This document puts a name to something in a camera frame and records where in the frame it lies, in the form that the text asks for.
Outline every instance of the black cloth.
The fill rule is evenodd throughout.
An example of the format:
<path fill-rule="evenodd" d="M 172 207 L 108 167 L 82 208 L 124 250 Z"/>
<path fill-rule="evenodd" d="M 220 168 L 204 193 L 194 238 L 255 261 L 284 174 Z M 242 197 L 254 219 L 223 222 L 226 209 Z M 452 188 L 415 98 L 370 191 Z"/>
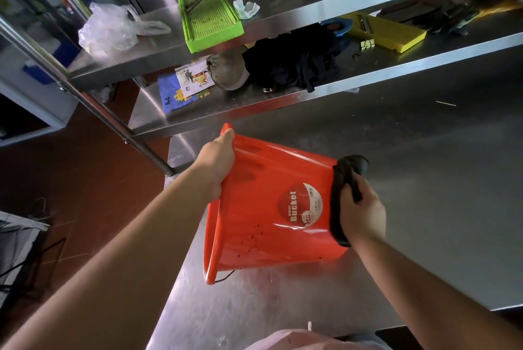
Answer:
<path fill-rule="evenodd" d="M 314 23 L 275 39 L 259 40 L 243 53 L 243 59 L 248 72 L 265 84 L 297 85 L 311 93 L 341 51 L 336 35 Z"/>
<path fill-rule="evenodd" d="M 358 155 L 351 155 L 343 157 L 337 161 L 333 167 L 334 179 L 332 188 L 330 189 L 330 234 L 334 240 L 343 247 L 350 247 L 350 242 L 343 233 L 342 224 L 339 221 L 340 212 L 340 195 L 345 184 L 349 184 L 352 189 L 352 198 L 355 202 L 361 201 L 361 192 L 358 189 L 358 183 L 354 173 L 363 175 L 367 171 L 369 161 Z"/>

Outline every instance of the green grater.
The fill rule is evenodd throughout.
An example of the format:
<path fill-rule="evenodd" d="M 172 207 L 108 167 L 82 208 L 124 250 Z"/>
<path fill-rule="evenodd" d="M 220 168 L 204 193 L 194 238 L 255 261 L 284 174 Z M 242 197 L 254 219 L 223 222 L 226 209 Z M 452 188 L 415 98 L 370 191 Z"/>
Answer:
<path fill-rule="evenodd" d="M 191 53 L 243 35 L 242 22 L 227 0 L 202 0 L 190 13 L 195 0 L 178 0 L 184 24 L 185 42 Z"/>

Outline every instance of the bucket label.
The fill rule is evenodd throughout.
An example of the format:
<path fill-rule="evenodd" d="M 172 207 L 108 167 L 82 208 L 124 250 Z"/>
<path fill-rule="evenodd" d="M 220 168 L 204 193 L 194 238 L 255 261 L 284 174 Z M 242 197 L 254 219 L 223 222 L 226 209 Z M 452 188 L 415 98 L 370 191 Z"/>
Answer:
<path fill-rule="evenodd" d="M 296 184 L 280 197 L 278 211 L 293 226 L 309 227 L 322 214 L 322 196 L 309 184 Z"/>

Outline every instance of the red tiled floor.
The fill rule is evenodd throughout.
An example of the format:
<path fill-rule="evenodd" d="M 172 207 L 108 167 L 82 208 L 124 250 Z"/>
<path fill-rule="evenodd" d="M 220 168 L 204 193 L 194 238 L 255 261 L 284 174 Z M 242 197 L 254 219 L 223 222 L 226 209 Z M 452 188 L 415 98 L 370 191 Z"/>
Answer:
<path fill-rule="evenodd" d="M 138 88 L 119 85 L 108 107 L 124 122 L 131 115 Z M 167 158 L 169 139 L 149 144 Z M 44 254 L 35 287 L 49 298 L 110 241 L 163 189 L 164 176 L 140 155 L 79 106 L 69 125 L 33 140 L 0 148 L 0 210 L 36 216 L 34 200 L 45 197 L 53 226 L 42 248 L 67 238 Z M 41 302 L 18 300 L 0 321 L 0 342 L 16 331 Z"/>

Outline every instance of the blue booklet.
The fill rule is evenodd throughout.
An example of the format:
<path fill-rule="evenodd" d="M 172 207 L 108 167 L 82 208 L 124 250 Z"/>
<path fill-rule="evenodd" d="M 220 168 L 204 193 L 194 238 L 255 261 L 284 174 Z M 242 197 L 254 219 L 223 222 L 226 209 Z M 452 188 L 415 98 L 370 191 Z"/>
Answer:
<path fill-rule="evenodd" d="M 180 82 L 178 81 L 176 73 L 159 76 L 158 85 L 160 87 L 160 97 L 162 99 L 163 110 L 166 114 L 172 110 L 190 104 L 191 102 L 197 101 L 211 93 L 208 89 L 205 89 L 200 91 L 198 94 L 185 98 L 184 94 L 181 92 Z"/>

